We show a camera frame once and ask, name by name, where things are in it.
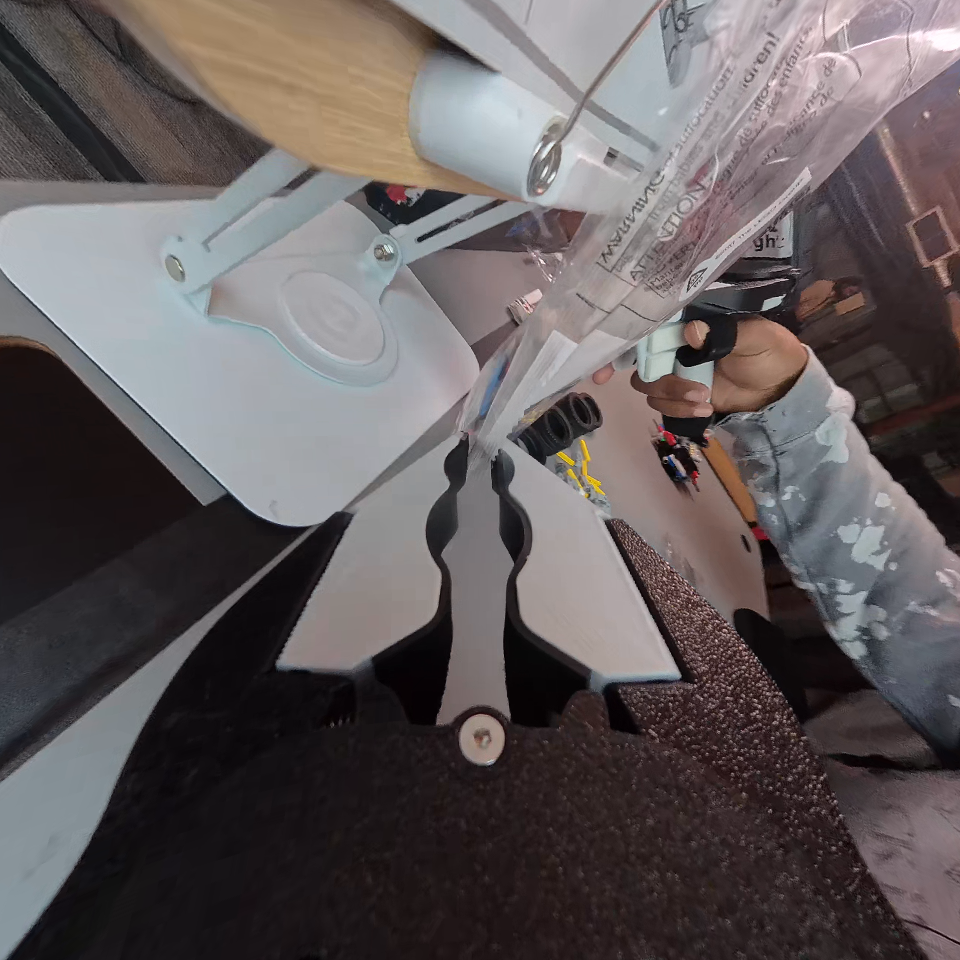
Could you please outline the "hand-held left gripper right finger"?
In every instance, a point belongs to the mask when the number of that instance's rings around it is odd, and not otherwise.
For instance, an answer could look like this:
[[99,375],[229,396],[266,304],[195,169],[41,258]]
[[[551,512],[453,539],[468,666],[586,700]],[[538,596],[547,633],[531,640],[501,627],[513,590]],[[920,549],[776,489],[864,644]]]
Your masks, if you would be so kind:
[[521,636],[596,691],[676,682],[681,670],[604,515],[518,447],[491,465]]

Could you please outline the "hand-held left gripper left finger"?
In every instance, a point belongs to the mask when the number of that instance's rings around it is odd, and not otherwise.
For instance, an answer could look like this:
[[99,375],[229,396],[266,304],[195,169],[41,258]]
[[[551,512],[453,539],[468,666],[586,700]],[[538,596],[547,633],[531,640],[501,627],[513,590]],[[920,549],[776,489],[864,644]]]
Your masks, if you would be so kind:
[[355,673],[438,615],[466,455],[448,438],[359,503],[278,669]]

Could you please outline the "clear plastic bag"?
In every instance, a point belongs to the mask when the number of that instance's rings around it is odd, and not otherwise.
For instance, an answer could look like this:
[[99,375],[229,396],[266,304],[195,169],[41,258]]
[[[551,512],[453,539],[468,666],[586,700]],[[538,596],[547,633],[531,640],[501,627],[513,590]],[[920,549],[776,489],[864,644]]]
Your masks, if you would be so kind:
[[958,2],[714,2],[661,148],[588,215],[462,412],[494,459],[547,401],[701,294],[895,106],[958,60]]

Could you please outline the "small colourful toy bricks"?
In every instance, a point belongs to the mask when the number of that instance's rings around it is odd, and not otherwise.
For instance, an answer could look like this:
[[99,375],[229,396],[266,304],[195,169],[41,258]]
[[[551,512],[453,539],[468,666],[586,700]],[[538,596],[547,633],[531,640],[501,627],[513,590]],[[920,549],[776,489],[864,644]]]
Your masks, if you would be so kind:
[[665,475],[675,486],[700,491],[702,451],[696,443],[677,437],[663,423],[656,423],[652,446]]

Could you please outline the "person's right forearm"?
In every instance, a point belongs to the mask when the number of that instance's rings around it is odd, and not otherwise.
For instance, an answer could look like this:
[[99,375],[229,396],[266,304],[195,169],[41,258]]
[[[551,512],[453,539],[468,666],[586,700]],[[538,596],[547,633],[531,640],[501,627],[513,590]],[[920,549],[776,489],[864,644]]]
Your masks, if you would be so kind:
[[810,349],[786,395],[723,416],[760,526],[825,630],[948,768],[959,755],[958,557],[871,452]]

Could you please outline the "grey desk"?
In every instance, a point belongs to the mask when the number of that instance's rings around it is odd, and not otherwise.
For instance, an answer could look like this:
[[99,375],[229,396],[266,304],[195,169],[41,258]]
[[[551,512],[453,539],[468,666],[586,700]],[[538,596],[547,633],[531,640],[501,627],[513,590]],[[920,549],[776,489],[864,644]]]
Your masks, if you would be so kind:
[[[2,216],[209,200],[2,182]],[[470,349],[520,329],[522,252],[411,270]],[[758,666],[732,627],[763,593],[716,490],[666,486],[626,379],[599,392],[606,525],[681,673],[596,691],[525,639],[492,465],[465,455],[440,608],[355,673],[277,660],[359,503],[447,439],[437,420],[342,510],[270,522],[216,483],[2,272],[33,328],[2,356],[36,395],[2,425],[2,549],[37,574],[125,535],[186,471],[224,491],[2,618],[2,958],[773,957],[782,828],[729,785],[722,708],[693,719],[691,645]],[[462,439],[465,450],[467,442]],[[750,943],[756,943],[752,950]]]

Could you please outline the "person's right hand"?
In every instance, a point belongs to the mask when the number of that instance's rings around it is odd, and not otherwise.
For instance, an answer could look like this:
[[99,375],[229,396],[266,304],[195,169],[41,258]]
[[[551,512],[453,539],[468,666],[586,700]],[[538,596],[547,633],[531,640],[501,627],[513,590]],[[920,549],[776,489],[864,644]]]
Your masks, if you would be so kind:
[[714,366],[710,388],[668,374],[648,383],[634,372],[630,387],[656,413],[678,419],[719,418],[756,413],[781,400],[810,362],[807,347],[772,320],[750,317],[738,323],[733,351]]

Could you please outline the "yellow toy brick pieces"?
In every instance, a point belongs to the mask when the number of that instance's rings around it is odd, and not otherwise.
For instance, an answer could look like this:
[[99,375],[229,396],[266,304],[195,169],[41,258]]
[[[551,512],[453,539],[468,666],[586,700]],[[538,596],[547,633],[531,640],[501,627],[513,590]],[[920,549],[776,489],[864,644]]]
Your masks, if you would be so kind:
[[594,506],[609,505],[601,482],[591,474],[592,456],[584,438],[575,440],[569,450],[554,454],[554,473],[570,488]]

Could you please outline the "white book stand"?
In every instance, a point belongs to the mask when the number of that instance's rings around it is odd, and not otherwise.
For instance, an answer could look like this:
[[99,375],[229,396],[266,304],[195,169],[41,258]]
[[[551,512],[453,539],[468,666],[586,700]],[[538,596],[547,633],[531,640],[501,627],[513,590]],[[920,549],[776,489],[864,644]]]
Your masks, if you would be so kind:
[[[666,6],[562,113],[396,2],[114,2],[271,145],[215,198],[2,216],[2,273],[262,519],[346,508],[461,400],[474,354],[411,265],[536,205],[601,210],[625,176],[580,122]],[[462,195],[392,225],[378,182]]]

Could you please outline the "person's grey hoodie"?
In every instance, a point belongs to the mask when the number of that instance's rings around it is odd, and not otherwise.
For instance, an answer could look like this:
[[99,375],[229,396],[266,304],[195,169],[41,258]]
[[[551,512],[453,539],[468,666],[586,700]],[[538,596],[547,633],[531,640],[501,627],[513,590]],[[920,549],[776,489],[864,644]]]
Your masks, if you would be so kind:
[[958,958],[958,771],[874,690],[824,694],[804,731],[895,912],[928,958]]

